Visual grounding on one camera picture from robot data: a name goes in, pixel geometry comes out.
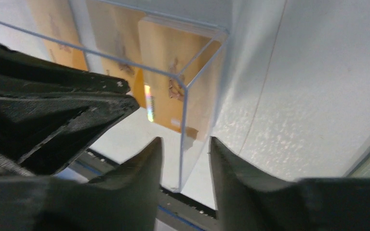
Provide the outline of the clear plastic tray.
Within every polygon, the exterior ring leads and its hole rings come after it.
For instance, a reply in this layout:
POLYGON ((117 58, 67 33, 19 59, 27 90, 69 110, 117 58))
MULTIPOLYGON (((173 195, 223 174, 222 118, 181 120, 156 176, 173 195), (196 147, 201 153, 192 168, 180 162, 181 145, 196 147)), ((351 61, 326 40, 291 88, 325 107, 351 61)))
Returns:
POLYGON ((231 44, 266 26, 263 0, 0 0, 0 42, 57 64, 128 81, 140 110, 94 146, 119 161, 164 139, 162 186, 183 189, 207 146, 231 44))

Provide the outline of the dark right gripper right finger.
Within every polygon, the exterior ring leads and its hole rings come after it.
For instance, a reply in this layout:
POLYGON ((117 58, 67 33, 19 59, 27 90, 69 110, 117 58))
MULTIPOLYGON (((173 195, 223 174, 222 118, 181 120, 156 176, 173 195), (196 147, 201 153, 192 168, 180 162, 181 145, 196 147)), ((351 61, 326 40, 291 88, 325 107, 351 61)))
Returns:
POLYGON ((285 181, 210 138, 221 231, 370 231, 370 178, 285 181))

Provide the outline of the orange VIP card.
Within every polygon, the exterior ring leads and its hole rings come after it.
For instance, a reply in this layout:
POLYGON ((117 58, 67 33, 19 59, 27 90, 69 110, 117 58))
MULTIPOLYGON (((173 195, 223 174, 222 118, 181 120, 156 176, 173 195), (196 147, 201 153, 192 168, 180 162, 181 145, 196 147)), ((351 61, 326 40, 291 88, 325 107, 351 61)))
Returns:
POLYGON ((147 119, 185 139, 212 126, 227 33, 156 16, 138 23, 147 119))

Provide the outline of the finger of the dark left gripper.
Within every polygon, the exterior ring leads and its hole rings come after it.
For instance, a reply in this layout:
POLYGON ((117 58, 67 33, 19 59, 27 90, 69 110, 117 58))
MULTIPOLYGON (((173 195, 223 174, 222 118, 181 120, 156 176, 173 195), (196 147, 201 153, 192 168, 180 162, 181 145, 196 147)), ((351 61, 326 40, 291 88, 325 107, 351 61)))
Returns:
POLYGON ((0 175, 51 175, 139 108, 129 95, 0 95, 0 175))
POLYGON ((128 93, 128 81, 83 71, 14 51, 0 44, 0 75, 88 91, 128 93))

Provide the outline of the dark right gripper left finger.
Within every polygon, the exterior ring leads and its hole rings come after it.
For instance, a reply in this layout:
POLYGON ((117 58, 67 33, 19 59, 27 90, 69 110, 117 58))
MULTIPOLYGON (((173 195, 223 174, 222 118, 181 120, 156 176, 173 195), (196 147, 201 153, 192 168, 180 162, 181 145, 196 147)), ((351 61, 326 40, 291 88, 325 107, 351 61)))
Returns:
POLYGON ((163 141, 154 138, 87 183, 53 176, 0 176, 0 231, 151 231, 163 141))

